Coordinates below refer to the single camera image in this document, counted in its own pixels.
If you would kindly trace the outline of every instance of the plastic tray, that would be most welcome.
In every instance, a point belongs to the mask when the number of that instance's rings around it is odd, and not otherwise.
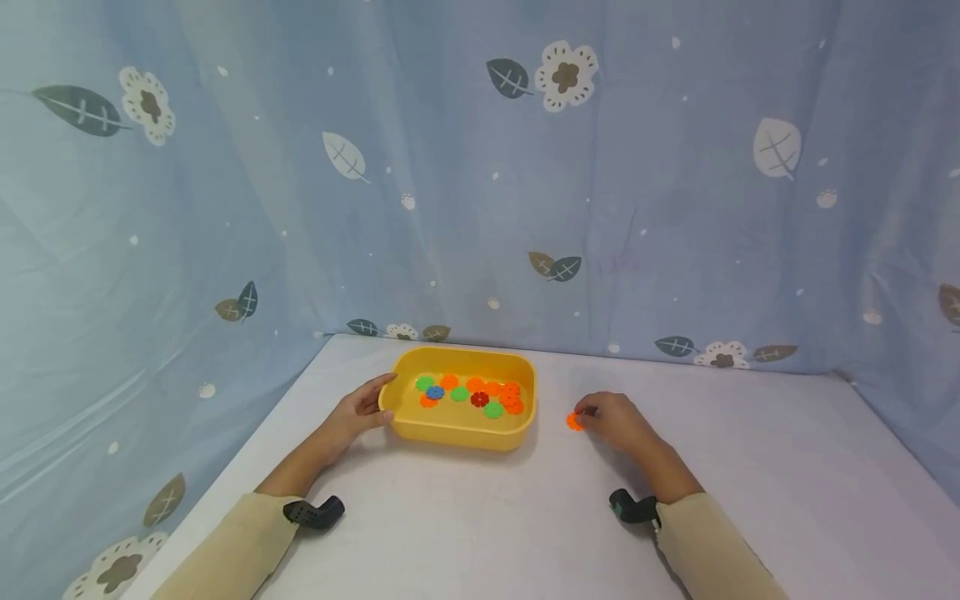
[[[523,444],[537,413],[537,372],[525,358],[502,352],[459,348],[414,348],[400,356],[394,366],[397,378],[380,391],[380,408],[394,411],[392,426],[398,436],[437,444],[463,445],[508,451]],[[523,410],[490,419],[470,400],[457,402],[450,392],[433,408],[420,405],[423,392],[417,379],[428,375],[440,382],[444,375],[457,375],[460,385],[472,377],[484,381],[514,381],[520,387]]]

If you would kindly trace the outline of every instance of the printed flower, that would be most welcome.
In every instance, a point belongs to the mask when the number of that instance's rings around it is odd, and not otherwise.
[[[565,40],[543,49],[543,66],[537,69],[537,89],[544,92],[543,107],[560,112],[570,103],[578,107],[593,95],[597,59],[593,49],[580,46],[571,51]]]
[[[387,338],[396,338],[398,340],[416,340],[417,330],[406,323],[399,325],[387,325]]]
[[[151,534],[143,541],[137,538],[118,541],[93,561],[89,571],[70,584],[63,600],[119,598],[166,541],[167,535],[163,533]]]
[[[703,354],[693,359],[694,365],[717,367],[719,369],[749,369],[750,363],[744,358],[747,349],[739,342],[714,342],[707,346]]]
[[[163,84],[153,73],[141,75],[131,66],[122,68],[118,77],[124,88],[123,108],[127,115],[143,126],[150,143],[165,144],[167,136],[177,128],[177,117],[170,110],[170,98]]]

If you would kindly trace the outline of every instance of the curtain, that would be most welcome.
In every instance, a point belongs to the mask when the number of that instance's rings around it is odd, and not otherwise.
[[[960,501],[953,3],[0,13],[10,597],[118,597],[338,332],[838,371]]]

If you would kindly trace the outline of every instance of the white table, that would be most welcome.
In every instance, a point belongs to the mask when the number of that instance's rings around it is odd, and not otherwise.
[[[335,336],[125,598],[148,598],[341,396],[413,347]],[[309,498],[339,495],[346,516],[300,534],[259,597],[683,598],[649,529],[607,506],[616,488],[646,493],[636,471],[564,423],[602,389],[634,399],[791,598],[958,597],[960,511],[839,379],[518,353],[540,396],[519,450],[367,434]]]

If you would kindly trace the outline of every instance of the left hand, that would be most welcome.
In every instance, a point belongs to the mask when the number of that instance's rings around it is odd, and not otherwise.
[[[339,459],[361,433],[382,427],[394,418],[377,404],[380,389],[396,379],[388,372],[350,392],[326,420],[287,455],[256,491],[273,496],[304,497],[320,471]]]
[[[316,438],[327,463],[335,463],[361,433],[382,427],[394,418],[393,411],[381,411],[380,389],[396,379],[395,372],[374,377],[350,392],[333,409],[310,438]]]

